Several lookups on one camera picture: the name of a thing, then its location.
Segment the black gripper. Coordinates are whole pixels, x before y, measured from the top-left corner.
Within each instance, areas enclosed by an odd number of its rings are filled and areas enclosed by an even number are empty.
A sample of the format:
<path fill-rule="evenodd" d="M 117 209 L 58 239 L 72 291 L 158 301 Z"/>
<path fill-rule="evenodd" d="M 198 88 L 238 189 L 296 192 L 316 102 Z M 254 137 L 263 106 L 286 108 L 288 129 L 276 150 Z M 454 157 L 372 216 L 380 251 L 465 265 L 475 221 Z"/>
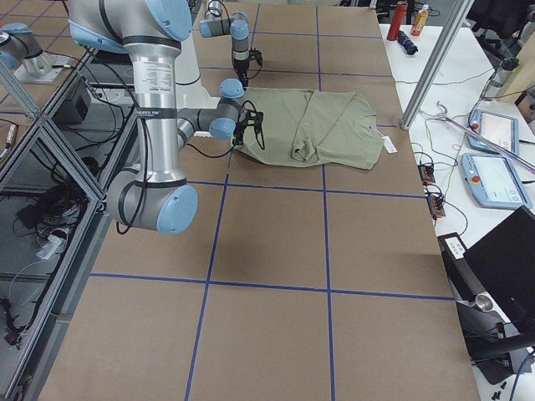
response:
<path fill-rule="evenodd" d="M 243 145 L 243 136 L 246 128 L 253 127 L 256 141 L 259 145 L 264 144 L 264 135 L 262 130 L 264 113 L 255 109 L 246 109 L 244 117 L 237 122 L 234 130 L 232 143 L 234 145 Z"/>
<path fill-rule="evenodd" d="M 249 75 L 250 63 L 254 61 L 259 67 L 253 75 Z M 250 48 L 247 51 L 233 52 L 233 69 L 240 82 L 248 82 L 250 79 L 254 79 L 261 71 L 263 67 L 262 52 L 256 48 Z"/>

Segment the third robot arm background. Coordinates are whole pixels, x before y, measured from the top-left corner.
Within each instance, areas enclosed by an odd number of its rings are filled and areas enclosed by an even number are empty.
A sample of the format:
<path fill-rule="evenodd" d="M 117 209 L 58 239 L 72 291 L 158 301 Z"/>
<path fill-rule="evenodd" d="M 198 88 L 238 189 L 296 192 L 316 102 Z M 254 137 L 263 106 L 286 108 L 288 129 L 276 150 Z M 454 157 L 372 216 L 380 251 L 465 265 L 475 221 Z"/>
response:
<path fill-rule="evenodd" d="M 23 84 L 51 84 L 72 58 L 46 53 L 25 23 L 1 26 L 1 60 Z"/>

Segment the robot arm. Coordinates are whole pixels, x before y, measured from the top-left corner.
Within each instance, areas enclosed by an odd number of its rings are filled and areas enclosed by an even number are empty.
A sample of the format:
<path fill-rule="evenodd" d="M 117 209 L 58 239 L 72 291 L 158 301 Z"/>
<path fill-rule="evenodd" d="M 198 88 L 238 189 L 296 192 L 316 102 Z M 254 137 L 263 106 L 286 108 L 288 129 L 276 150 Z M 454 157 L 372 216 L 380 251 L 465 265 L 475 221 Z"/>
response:
<path fill-rule="evenodd" d="M 179 166 L 179 153 L 198 132 L 241 145 L 247 128 L 262 140 L 263 115 L 246 99 L 247 71 L 262 55 L 248 44 L 247 15 L 226 14 L 207 3 L 196 20 L 193 1 L 72 1 L 69 29 L 87 48 L 125 53 L 133 66 L 130 97 L 135 107 L 140 161 L 125 167 L 106 194 L 116 229 L 183 232 L 198 206 L 196 190 Z M 212 98 L 202 87 L 191 31 L 232 40 L 235 76 Z"/>
<path fill-rule="evenodd" d="M 248 17 L 244 12 L 230 14 L 223 1 L 207 1 L 199 30 L 203 38 L 231 37 L 232 67 L 244 88 L 262 71 L 262 52 L 249 44 Z"/>

